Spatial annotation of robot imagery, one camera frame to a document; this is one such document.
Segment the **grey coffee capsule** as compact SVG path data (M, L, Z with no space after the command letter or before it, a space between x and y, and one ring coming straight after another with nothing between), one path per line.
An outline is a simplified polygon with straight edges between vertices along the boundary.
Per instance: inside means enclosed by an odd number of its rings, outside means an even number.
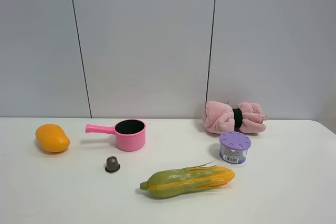
M120 164L115 156L110 156L106 160L105 171L107 173L115 173L120 169Z

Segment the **toy corn cob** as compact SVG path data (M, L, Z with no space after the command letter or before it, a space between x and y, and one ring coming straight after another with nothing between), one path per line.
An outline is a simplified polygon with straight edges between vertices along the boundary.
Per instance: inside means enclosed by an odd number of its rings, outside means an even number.
M222 188L234 178L231 169L207 163L156 172L140 184L140 189L154 198L165 199Z

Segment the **pink rolled towel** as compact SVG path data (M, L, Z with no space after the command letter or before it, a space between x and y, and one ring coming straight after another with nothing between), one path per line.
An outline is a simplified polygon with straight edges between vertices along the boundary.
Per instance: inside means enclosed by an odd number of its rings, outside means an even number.
M203 127L209 133L223 134L238 130L242 133L257 134L266 129L263 114L258 103L240 103L237 108L228 104L208 101L203 114Z

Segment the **orange mango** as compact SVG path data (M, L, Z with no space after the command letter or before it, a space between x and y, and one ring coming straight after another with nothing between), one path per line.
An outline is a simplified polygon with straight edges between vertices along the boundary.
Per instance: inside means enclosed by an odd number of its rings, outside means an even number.
M35 132L39 146L46 152L60 153L66 151L70 139L59 125L44 124Z

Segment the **pink toy saucepan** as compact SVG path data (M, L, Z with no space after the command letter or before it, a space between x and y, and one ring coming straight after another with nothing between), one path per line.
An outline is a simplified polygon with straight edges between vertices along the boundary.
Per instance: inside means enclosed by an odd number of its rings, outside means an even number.
M116 147L125 152L133 152L145 145L146 124L140 120L128 119L115 126L98 126L87 124L86 133L104 133L115 136Z

